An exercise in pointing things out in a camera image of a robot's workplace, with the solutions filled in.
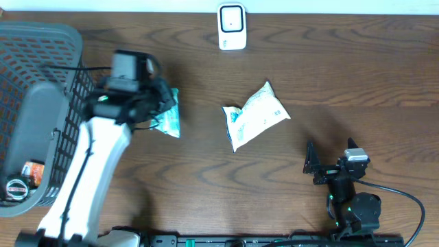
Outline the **teal white tissue pack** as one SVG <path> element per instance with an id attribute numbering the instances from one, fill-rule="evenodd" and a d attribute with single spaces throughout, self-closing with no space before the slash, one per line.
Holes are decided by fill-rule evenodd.
<path id="1" fill-rule="evenodd" d="M 172 88 L 171 91 L 176 104 L 168 111 L 151 120 L 150 128 L 178 139 L 180 137 L 179 90 L 177 88 Z"/>

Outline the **large white snack bag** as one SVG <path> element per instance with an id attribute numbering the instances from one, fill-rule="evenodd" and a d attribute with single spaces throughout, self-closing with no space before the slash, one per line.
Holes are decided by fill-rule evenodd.
<path id="1" fill-rule="evenodd" d="M 268 128 L 285 119 L 291 119 L 268 80 L 242 108 L 224 106 L 222 111 L 233 152 Z"/>

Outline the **orange small snack pack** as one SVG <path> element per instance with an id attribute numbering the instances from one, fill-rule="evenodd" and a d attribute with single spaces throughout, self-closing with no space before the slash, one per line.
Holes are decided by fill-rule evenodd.
<path id="1" fill-rule="evenodd" d="M 39 187 L 43 179 L 44 168 L 43 164 L 27 161 L 21 170 L 21 175 L 30 178 L 34 187 Z"/>

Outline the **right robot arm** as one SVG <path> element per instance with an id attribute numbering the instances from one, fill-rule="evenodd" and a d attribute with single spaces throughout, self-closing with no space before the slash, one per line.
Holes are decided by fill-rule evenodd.
<path id="1" fill-rule="evenodd" d="M 303 172 L 313 174 L 315 185 L 327 185 L 327 212 L 337 228 L 330 238 L 341 241 L 351 236 L 372 235 L 380 226 L 381 199 L 371 193 L 357 193 L 354 183 L 366 175 L 370 159 L 352 138 L 333 165 L 323 165 L 312 142 L 307 143 Z"/>

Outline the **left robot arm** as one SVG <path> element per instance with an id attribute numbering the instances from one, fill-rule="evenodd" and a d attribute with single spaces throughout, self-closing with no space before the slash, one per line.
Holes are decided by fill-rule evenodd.
<path id="1" fill-rule="evenodd" d="M 15 246 L 101 246 L 99 217 L 115 168 L 136 125 L 176 105 L 168 82 L 109 77 L 86 98 L 84 121 L 60 193 L 34 234 Z"/>

